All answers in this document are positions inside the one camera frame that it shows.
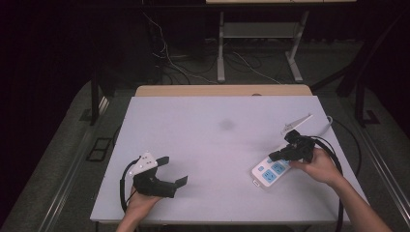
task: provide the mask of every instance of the gray carpet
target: gray carpet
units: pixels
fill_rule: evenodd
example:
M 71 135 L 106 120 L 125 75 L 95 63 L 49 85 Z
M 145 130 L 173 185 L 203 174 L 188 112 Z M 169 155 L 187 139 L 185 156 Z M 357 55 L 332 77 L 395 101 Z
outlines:
M 200 75 L 216 81 L 215 51 L 210 44 L 210 55 L 203 60 L 189 60 L 176 62 L 190 71 L 201 73 Z M 257 70 L 281 83 L 294 83 L 291 72 L 284 59 L 284 51 L 290 47 L 290 43 L 271 41 L 259 46 L 252 52 L 243 45 L 231 43 L 226 46 L 225 60 L 229 60 L 230 66 L 225 64 L 225 84 L 274 84 L 275 82 L 264 76 L 251 72 L 241 59 L 229 51 L 237 51 L 244 54 L 247 61 L 257 67 Z M 296 55 L 296 61 L 300 68 L 304 83 L 311 85 L 327 77 L 346 66 L 355 57 L 361 43 L 335 42 L 326 43 L 302 43 Z M 187 84 L 187 79 L 179 73 L 167 69 L 167 75 L 163 77 L 163 84 Z M 191 84 L 208 84 L 201 78 L 189 77 Z M 409 231 L 399 213 L 394 200 L 387 191 L 377 170 L 369 158 L 369 150 L 363 139 L 357 133 L 356 122 L 352 120 L 354 95 L 350 98 L 338 98 L 335 89 L 338 81 L 330 83 L 315 94 L 319 96 L 325 112 L 334 117 L 338 122 L 354 132 L 359 139 L 363 163 L 358 180 L 367 196 L 372 208 L 384 219 L 394 231 Z M 117 129 L 121 126 L 127 110 L 128 103 L 134 90 L 118 89 L 113 98 L 109 98 L 109 105 L 99 118 L 94 127 L 89 122 L 80 121 L 83 111 L 90 108 L 89 84 L 77 94 L 67 116 L 50 142 L 44 157 L 39 163 L 30 182 L 24 192 L 20 195 L 13 211 L 1 231 L 115 231 L 116 225 L 98 224 L 92 222 L 91 215 L 94 199 L 102 182 L 103 174 L 109 162 L 113 144 L 109 146 L 106 158 L 103 162 L 85 161 L 97 138 L 113 138 Z M 381 105 L 378 99 L 370 91 L 366 92 L 366 109 L 372 110 L 380 124 L 368 125 L 366 132 L 376 144 L 380 154 L 392 169 L 396 180 L 407 195 L 410 193 L 408 183 L 410 163 L 410 142 L 401 131 L 395 120 Z M 358 166 L 358 148 L 349 132 L 338 123 L 333 124 L 341 148 L 347 156 L 352 169 Z M 56 195 L 61 184 L 65 180 L 73 180 L 70 186 L 63 188 L 67 195 Z M 54 212 L 47 213 L 55 199 L 62 199 L 61 207 Z M 290 225 L 295 231 L 304 231 L 305 225 Z M 307 231 L 333 231 L 334 224 L 312 225 Z M 179 228 L 179 231 L 197 231 L 191 228 Z M 350 225 L 344 225 L 342 231 L 352 231 Z

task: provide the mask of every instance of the hand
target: hand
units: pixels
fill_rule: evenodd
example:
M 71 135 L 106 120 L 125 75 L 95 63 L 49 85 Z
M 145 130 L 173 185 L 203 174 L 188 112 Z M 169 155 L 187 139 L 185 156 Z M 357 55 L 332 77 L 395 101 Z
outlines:
M 333 186 L 343 176 L 323 149 L 314 148 L 311 163 L 290 161 L 291 167 L 301 169 L 318 182 Z
M 154 205 L 162 199 L 158 196 L 139 194 L 134 187 L 132 187 L 131 193 L 133 196 L 130 198 L 126 213 L 117 228 L 117 232 L 133 231 L 138 223 L 147 217 Z

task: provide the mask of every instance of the white table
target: white table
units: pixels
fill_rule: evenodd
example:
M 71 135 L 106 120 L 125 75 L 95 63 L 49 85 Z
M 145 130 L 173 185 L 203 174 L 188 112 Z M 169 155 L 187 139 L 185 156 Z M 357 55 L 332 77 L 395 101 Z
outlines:
M 250 176 L 284 142 L 284 125 L 309 113 L 313 117 L 297 131 L 317 134 L 328 120 L 315 96 L 132 98 L 91 220 L 118 222 L 123 217 L 119 180 L 127 164 L 148 150 L 156 158 L 170 157 L 159 168 L 160 180 L 189 178 L 175 198 L 160 201 L 143 223 L 335 222 L 337 195 L 304 172 L 291 169 L 268 190 L 256 187 Z M 333 130 L 323 137 L 335 148 L 344 176 L 366 199 Z M 128 177 L 126 192 L 131 185 Z

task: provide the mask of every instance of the dark floor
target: dark floor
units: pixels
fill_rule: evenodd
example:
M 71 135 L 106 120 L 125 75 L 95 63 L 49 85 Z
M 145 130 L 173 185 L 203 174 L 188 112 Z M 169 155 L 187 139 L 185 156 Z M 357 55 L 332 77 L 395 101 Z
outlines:
M 358 42 L 302 43 L 296 61 L 304 83 L 312 85 L 345 67 L 353 60 L 361 45 Z M 178 51 L 171 51 L 170 56 L 174 63 L 185 67 L 186 69 L 181 69 L 186 73 L 191 71 L 192 75 L 185 77 L 175 70 L 165 69 L 161 83 L 188 84 L 189 80 L 190 84 L 210 84 L 202 77 L 216 82 L 217 70 L 214 63 L 216 47 L 212 41 L 208 42 L 208 46 L 209 55 L 201 60 L 191 60 L 190 57 L 181 56 L 184 54 Z M 276 84 L 273 80 L 252 72 L 239 56 L 230 51 L 242 54 L 243 58 L 260 73 L 282 84 L 293 84 L 292 74 L 284 58 L 284 51 L 289 47 L 290 43 L 284 41 L 267 41 L 257 49 L 246 43 L 227 44 L 225 84 Z M 359 140 L 363 163 L 358 180 L 372 208 L 394 231 L 409 231 L 406 221 L 371 160 L 371 144 L 374 144 L 404 194 L 410 195 L 409 139 L 370 91 L 366 91 L 365 109 L 373 111 L 380 124 L 368 125 L 365 129 L 360 128 L 353 119 L 354 94 L 349 98 L 339 98 L 335 92 L 338 83 L 339 81 L 334 81 L 314 94 L 319 97 L 325 112 L 337 120 L 333 124 L 333 129 L 353 170 L 358 166 L 358 147 L 345 127 Z M 1 231 L 97 230 L 96 223 L 89 217 L 113 149 L 112 142 L 115 141 L 116 131 L 122 124 L 133 94 L 132 89 L 117 89 L 116 95 L 107 98 L 105 104 L 102 104 L 102 115 L 97 124 L 90 127 L 89 122 L 80 121 L 83 111 L 91 107 L 89 83 L 84 86 L 73 100 L 66 118 L 50 142 Z M 85 161 L 94 142 L 100 137 L 114 138 L 105 160 Z M 289 226 L 294 231 L 304 231 L 307 228 L 305 225 Z M 109 224 L 98 225 L 99 231 L 114 231 L 115 227 L 116 225 Z M 271 229 L 271 227 L 264 228 L 263 231 L 271 231 Z M 318 224 L 312 225 L 307 231 L 334 229 L 334 224 Z M 352 227 L 344 225 L 342 231 L 352 231 Z

